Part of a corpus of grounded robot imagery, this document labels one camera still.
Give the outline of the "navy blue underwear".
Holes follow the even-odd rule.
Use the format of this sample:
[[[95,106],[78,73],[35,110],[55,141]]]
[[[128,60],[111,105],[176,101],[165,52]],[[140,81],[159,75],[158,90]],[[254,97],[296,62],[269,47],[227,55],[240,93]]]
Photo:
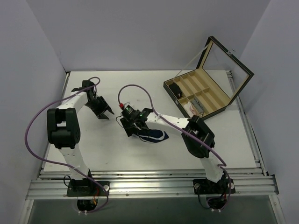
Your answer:
[[[165,131],[157,129],[140,130],[137,136],[146,142],[159,143],[169,138]]]

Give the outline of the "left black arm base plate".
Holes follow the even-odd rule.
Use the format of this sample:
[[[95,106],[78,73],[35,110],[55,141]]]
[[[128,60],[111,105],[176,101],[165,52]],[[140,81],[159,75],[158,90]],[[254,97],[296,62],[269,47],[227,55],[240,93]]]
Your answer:
[[[68,183],[67,193],[68,197],[86,197],[86,196],[106,196],[107,194],[99,186],[106,187],[105,191],[109,192],[109,181],[97,181],[97,184],[88,180],[71,180]]]

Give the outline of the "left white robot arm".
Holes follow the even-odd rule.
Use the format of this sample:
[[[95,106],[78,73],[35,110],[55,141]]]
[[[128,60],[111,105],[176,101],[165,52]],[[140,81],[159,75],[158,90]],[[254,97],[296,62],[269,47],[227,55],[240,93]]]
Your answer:
[[[48,141],[59,150],[69,167],[67,196],[91,196],[100,188],[90,180],[91,171],[79,149],[81,132],[77,113],[86,106],[96,118],[109,119],[105,112],[113,111],[105,99],[97,95],[95,83],[91,79],[82,81],[82,86],[71,92],[73,97],[65,99],[57,108],[47,110]]]

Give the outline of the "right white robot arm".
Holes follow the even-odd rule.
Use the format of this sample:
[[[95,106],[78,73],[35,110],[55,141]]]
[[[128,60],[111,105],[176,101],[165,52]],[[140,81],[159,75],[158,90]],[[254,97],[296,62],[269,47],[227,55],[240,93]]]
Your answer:
[[[183,139],[187,151],[199,158],[204,168],[207,186],[217,193],[224,188],[224,160],[215,152],[215,135],[206,123],[197,115],[191,118],[173,117],[144,108],[142,111],[131,105],[120,104],[121,125],[128,137],[159,143],[169,139],[168,133],[175,133]]]

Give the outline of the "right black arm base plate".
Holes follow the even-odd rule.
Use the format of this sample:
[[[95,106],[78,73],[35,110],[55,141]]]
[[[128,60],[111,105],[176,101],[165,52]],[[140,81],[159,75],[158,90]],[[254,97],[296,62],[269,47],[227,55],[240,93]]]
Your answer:
[[[196,195],[222,195],[229,193],[229,179],[217,183],[208,179],[193,179],[193,189]]]

